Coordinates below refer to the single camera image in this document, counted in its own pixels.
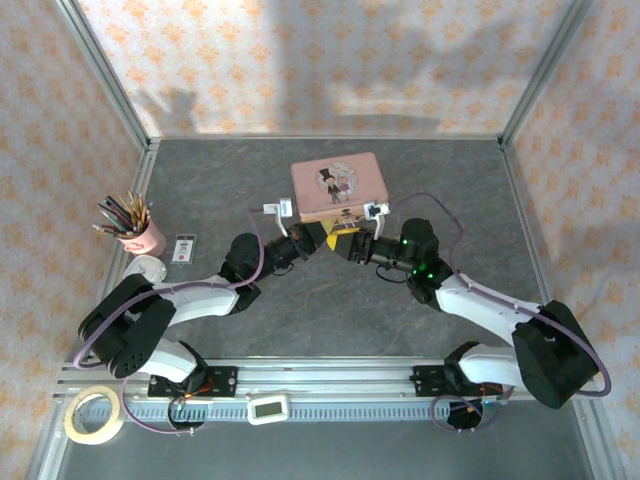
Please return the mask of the pink cartoon tin box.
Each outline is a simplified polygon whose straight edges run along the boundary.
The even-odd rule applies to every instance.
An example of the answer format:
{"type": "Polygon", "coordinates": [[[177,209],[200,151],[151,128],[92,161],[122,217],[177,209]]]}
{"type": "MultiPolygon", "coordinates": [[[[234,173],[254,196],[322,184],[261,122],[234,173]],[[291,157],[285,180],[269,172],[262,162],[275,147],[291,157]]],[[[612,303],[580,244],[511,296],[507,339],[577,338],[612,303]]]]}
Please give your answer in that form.
{"type": "Polygon", "coordinates": [[[333,220],[350,209],[364,218],[367,202],[388,203],[388,190],[373,152],[298,162],[291,165],[296,205],[303,222],[333,220]]]}

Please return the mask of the small black card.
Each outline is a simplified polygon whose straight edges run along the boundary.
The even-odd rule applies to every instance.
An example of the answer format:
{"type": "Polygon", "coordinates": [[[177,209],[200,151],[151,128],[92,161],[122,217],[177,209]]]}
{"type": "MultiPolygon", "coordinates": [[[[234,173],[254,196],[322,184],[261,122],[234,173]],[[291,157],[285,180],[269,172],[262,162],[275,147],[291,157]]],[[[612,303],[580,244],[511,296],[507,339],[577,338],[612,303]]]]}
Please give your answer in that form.
{"type": "Polygon", "coordinates": [[[172,264],[191,264],[194,255],[196,234],[177,234],[171,256],[172,264]]]}

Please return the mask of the small white alarm clock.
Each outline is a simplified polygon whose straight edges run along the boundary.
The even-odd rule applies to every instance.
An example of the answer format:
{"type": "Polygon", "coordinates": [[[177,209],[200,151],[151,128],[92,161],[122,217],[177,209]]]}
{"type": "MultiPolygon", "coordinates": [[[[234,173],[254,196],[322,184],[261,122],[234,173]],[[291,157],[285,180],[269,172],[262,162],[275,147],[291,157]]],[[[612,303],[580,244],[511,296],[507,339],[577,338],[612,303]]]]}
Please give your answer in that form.
{"type": "Polygon", "coordinates": [[[135,274],[142,275],[150,283],[161,283],[167,276],[167,267],[158,258],[146,254],[138,255],[126,267],[123,277],[135,274]]]}

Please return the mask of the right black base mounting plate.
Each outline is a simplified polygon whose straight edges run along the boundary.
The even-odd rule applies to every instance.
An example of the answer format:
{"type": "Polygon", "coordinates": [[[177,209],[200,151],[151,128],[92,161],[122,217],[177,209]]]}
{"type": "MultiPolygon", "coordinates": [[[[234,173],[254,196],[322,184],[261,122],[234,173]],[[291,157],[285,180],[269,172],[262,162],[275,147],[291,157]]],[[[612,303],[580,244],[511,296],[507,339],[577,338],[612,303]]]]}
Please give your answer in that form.
{"type": "Polygon", "coordinates": [[[409,380],[413,383],[417,397],[459,395],[459,389],[449,379],[444,365],[416,365],[409,380]]]}

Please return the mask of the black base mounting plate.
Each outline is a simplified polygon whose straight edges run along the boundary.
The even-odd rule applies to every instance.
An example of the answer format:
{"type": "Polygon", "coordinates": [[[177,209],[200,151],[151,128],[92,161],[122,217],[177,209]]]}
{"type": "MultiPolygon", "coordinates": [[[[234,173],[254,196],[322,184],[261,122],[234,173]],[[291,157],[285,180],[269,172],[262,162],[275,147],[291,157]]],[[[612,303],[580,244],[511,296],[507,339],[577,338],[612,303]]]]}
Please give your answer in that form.
{"type": "Polygon", "coordinates": [[[239,369],[235,366],[197,367],[182,382],[152,376],[147,389],[149,397],[171,398],[233,398],[237,388],[239,369]]]}
{"type": "Polygon", "coordinates": [[[416,365],[409,380],[413,383],[417,397],[459,395],[459,389],[449,379],[444,365],[416,365]]]}

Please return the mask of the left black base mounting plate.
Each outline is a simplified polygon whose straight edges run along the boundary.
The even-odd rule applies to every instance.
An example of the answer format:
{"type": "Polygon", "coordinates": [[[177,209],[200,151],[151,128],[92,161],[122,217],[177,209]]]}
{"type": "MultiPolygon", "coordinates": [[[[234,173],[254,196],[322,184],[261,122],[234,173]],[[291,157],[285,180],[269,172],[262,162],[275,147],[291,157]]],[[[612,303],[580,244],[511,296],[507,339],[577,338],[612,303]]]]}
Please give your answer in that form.
{"type": "Polygon", "coordinates": [[[233,398],[237,388],[239,369],[235,366],[197,367],[182,382],[152,376],[147,389],[149,397],[171,398],[233,398]]]}

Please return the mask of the white digital timer display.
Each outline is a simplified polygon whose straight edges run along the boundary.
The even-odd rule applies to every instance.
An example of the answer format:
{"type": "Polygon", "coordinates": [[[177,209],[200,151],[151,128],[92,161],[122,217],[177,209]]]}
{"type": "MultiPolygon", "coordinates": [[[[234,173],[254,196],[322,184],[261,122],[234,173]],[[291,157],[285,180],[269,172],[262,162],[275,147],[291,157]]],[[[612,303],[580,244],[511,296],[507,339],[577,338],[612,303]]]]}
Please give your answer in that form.
{"type": "Polygon", "coordinates": [[[253,426],[283,422],[290,418],[290,398],[287,394],[246,395],[247,419],[253,426]]]}

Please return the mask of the beige masking tape roll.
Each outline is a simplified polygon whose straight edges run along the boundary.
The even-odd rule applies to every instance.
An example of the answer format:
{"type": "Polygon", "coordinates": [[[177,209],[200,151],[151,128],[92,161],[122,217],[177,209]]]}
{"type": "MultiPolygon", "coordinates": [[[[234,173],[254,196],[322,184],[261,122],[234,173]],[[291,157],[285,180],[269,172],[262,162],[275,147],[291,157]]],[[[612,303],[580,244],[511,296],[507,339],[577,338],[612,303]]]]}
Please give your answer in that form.
{"type": "Polygon", "coordinates": [[[126,414],[120,405],[119,395],[114,389],[95,385],[80,391],[68,405],[63,427],[70,440],[81,445],[102,445],[113,439],[122,429],[126,414]],[[80,419],[80,410],[93,400],[104,399],[110,408],[104,424],[93,432],[88,432],[80,419]]]}

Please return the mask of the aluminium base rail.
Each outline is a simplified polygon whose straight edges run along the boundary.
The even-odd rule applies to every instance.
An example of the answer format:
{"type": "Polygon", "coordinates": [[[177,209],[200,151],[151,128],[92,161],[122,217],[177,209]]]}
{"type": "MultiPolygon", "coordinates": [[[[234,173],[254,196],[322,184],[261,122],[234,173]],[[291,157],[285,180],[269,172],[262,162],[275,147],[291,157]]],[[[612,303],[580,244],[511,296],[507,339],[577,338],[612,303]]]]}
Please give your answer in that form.
{"type": "MultiPolygon", "coordinates": [[[[413,383],[409,380],[416,365],[444,365],[448,377],[459,389],[461,397],[497,396],[516,384],[517,368],[510,366],[507,376],[499,379],[491,372],[489,377],[477,383],[458,379],[453,369],[441,360],[420,357],[244,357],[208,359],[206,366],[235,366],[239,369],[237,388],[233,398],[215,400],[246,399],[246,395],[269,395],[284,393],[293,401],[346,401],[373,402],[376,400],[404,401],[417,397],[413,383]]],[[[126,391],[134,396],[149,397],[147,389],[152,376],[165,377],[172,382],[182,382],[192,373],[186,374],[173,367],[154,365],[150,370],[134,371],[133,364],[125,364],[124,378],[99,367],[79,370],[72,364],[64,365],[54,387],[53,396],[63,398],[79,393],[95,385],[104,385],[120,390],[126,382],[126,391]]]]}

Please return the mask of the right aluminium side rail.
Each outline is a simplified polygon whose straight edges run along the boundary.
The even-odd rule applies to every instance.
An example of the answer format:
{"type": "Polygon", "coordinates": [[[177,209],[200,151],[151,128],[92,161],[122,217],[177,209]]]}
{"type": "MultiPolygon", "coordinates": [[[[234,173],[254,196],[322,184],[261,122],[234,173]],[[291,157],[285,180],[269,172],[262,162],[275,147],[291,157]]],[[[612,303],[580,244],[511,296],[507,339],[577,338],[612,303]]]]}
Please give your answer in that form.
{"type": "Polygon", "coordinates": [[[546,304],[553,299],[553,294],[550,292],[548,278],[546,273],[544,272],[543,265],[541,263],[541,257],[537,249],[536,238],[533,231],[532,217],[526,211],[526,198],[524,195],[523,184],[520,180],[517,179],[517,165],[511,160],[511,157],[509,156],[510,150],[507,143],[502,137],[497,138],[497,143],[500,149],[502,163],[507,175],[507,180],[512,192],[515,208],[525,238],[527,250],[531,259],[538,290],[540,292],[543,303],[546,304]]]}

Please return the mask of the aluminium side rail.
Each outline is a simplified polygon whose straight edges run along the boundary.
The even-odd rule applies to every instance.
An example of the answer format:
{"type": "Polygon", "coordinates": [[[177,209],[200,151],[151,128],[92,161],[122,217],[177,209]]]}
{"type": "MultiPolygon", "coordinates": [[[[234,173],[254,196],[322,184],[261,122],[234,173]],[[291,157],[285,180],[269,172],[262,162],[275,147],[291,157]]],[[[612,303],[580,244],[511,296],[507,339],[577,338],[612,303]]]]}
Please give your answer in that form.
{"type": "MultiPolygon", "coordinates": [[[[140,155],[138,166],[134,173],[129,190],[125,194],[121,195],[122,200],[119,200],[119,198],[116,197],[119,204],[127,207],[133,207],[134,211],[139,210],[135,205],[140,203],[140,199],[144,198],[147,193],[158,149],[159,140],[152,139],[151,143],[140,155]]],[[[120,282],[129,257],[130,253],[124,249],[122,243],[118,240],[114,240],[110,263],[107,266],[106,273],[104,274],[101,287],[99,289],[98,301],[103,300],[120,282]]],[[[95,368],[98,365],[97,357],[89,350],[88,347],[80,348],[74,362],[87,368],[95,368]]]]}
{"type": "Polygon", "coordinates": [[[533,231],[532,217],[526,211],[526,198],[524,195],[523,184],[520,180],[517,179],[517,165],[511,160],[511,157],[509,156],[510,150],[507,143],[502,137],[497,138],[497,143],[500,149],[502,163],[507,175],[507,180],[512,192],[515,208],[525,238],[527,250],[531,259],[538,290],[540,292],[543,303],[546,304],[553,299],[553,294],[550,292],[548,278],[546,273],[544,272],[543,265],[541,263],[541,257],[537,249],[536,238],[533,231]]]}

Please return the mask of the left aluminium side rail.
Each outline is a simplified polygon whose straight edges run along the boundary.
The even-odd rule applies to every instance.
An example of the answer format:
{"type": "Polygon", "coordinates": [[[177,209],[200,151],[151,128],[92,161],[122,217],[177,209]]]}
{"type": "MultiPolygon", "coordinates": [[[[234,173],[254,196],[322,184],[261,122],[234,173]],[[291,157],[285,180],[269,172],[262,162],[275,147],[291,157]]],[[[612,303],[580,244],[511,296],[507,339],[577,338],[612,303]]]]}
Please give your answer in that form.
{"type": "MultiPolygon", "coordinates": [[[[119,200],[119,198],[116,197],[119,204],[127,207],[133,207],[134,211],[139,210],[135,205],[140,203],[140,199],[144,198],[147,193],[158,149],[159,140],[152,139],[151,143],[140,155],[138,166],[134,173],[129,190],[125,194],[121,195],[122,200],[119,200]]],[[[114,240],[110,263],[107,266],[106,273],[104,274],[101,287],[99,289],[98,301],[103,300],[120,282],[129,257],[130,253],[124,249],[122,243],[118,240],[114,240]]],[[[95,368],[98,365],[97,357],[89,350],[88,347],[80,348],[74,362],[87,368],[95,368]]]]}

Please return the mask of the right aluminium frame post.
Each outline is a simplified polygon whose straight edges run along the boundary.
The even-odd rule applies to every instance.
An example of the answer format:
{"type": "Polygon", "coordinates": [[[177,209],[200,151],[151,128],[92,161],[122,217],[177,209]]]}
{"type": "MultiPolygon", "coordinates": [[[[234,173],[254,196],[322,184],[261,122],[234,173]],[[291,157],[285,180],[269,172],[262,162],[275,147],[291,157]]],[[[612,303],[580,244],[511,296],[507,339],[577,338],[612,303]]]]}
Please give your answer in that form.
{"type": "Polygon", "coordinates": [[[578,28],[585,20],[593,2],[594,0],[571,0],[567,12],[563,15],[559,26],[551,36],[547,48],[535,67],[533,75],[519,98],[504,130],[497,137],[497,142],[502,152],[505,152],[514,143],[518,131],[532,111],[578,28]]]}

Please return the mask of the aluminium frame post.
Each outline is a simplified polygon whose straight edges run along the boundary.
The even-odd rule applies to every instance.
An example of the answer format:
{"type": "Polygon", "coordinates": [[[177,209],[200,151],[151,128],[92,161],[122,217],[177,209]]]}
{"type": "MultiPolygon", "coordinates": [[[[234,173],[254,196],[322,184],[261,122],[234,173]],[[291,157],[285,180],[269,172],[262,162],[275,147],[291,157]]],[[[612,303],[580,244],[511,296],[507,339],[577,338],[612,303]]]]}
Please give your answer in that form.
{"type": "Polygon", "coordinates": [[[52,0],[61,14],[81,54],[140,151],[146,151],[151,137],[119,80],[78,0],[52,0]]]}
{"type": "Polygon", "coordinates": [[[571,0],[567,12],[563,15],[559,26],[551,36],[547,48],[535,67],[533,75],[519,98],[504,130],[497,137],[497,142],[502,152],[505,152],[514,143],[518,131],[532,111],[578,28],[585,20],[593,2],[594,0],[571,0]]]}

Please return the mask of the left aluminium frame post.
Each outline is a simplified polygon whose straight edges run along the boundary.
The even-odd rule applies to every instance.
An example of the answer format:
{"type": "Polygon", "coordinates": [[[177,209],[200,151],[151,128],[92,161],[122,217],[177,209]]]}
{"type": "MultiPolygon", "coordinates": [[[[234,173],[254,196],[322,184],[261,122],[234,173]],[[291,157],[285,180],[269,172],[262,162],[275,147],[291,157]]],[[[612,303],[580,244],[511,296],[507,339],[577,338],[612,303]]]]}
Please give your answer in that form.
{"type": "Polygon", "coordinates": [[[61,14],[81,54],[140,151],[146,151],[151,137],[119,80],[78,0],[52,0],[61,14]]]}

